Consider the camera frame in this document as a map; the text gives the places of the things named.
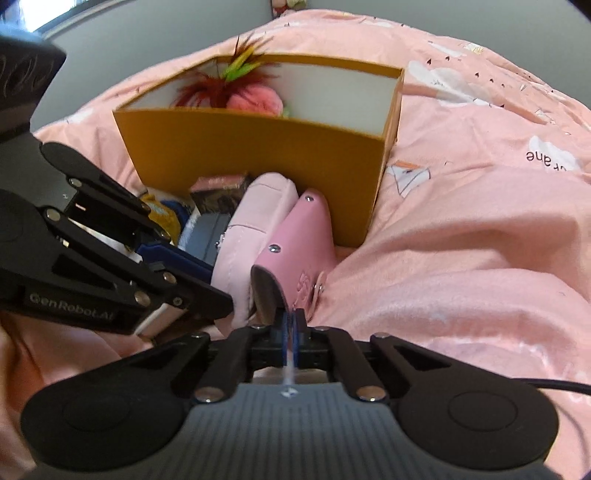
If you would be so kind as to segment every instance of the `pink bedsheet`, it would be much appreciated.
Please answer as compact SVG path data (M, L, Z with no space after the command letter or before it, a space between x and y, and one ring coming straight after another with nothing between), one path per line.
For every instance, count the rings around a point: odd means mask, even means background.
M371 231L329 276L312 323L357 339L388 331L510 376L591 382L591 112L486 48L396 22L303 11L256 32L270 50L407 66ZM147 69L38 136L138 192L112 109L234 44ZM0 476L14 480L33 467L18 431L30 395L145 345L1 315ZM579 479L591 399L549 395L560 434L548 465Z

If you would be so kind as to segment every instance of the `orange box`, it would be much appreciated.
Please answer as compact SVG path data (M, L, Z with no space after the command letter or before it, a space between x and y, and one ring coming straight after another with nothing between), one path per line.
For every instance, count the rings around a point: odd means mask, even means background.
M274 118L174 107L187 72L221 72L215 57L170 77L114 112L139 177L179 196L199 177L276 171L326 197L335 243L358 247L371 221L400 120L404 70L333 57L265 54L290 111ZM302 232L302 241L306 233Z

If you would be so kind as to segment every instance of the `pink bag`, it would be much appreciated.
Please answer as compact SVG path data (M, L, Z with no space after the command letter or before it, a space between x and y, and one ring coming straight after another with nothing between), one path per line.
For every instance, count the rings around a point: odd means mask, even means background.
M309 322L336 263L328 205L320 192L307 190L252 267L259 321L271 324L283 308L304 309Z
M212 286L232 296L234 313L216 320L227 336L244 327L253 311L251 268L269 237L297 202L296 186L278 173L258 177L246 190L220 242Z

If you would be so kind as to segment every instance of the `blue object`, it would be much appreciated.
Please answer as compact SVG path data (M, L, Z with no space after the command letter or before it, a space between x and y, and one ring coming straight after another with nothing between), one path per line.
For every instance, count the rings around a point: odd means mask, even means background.
M177 216L178 222L181 224L181 230L185 227L191 216L191 212L186 205L183 205L176 200L160 200L162 205L170 208Z
M165 266L175 268L193 278L211 283L213 267L182 250L158 242L143 244L137 249L144 262L150 264L162 262Z

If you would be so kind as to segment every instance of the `screw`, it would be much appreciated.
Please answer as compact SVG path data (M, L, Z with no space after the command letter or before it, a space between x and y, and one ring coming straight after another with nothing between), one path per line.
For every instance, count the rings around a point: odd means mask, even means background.
M151 300L148 294L144 291L138 290L135 292L135 301L139 303L142 307L149 307Z
M164 279L168 282L171 283L173 285L177 284L177 277L175 277L174 275L172 275L172 273L170 272L164 272L162 274L162 276L164 277Z
M223 397L223 391L216 387L202 387L195 391L195 398L201 403L215 403Z
M376 385L361 387L355 394L363 401L380 401L386 398L386 391Z
M46 210L45 216L49 218L49 220L51 220L52 222L58 222L61 218L60 212L54 210L53 208Z

